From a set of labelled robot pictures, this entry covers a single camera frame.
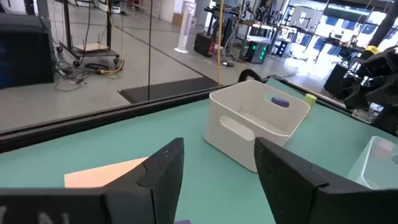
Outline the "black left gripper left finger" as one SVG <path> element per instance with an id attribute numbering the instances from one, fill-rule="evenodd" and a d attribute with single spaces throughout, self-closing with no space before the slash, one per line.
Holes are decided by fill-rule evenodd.
<path id="1" fill-rule="evenodd" d="M 173 224 L 184 166 L 184 139 L 175 138 L 105 185 L 112 224 Z"/>

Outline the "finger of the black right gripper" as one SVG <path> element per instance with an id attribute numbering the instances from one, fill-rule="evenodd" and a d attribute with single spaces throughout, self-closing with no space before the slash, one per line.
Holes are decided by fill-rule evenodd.
<path id="1" fill-rule="evenodd" d="M 343 90 L 345 107 L 349 110 L 368 109 L 369 103 L 365 98 L 365 93 L 360 84 L 345 88 Z"/>

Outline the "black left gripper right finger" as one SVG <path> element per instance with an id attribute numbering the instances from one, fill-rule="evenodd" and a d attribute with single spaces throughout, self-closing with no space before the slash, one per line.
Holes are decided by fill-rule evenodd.
<path id="1" fill-rule="evenodd" d="M 397 223 L 396 189 L 371 190 L 263 137 L 254 158 L 276 223 Z"/>

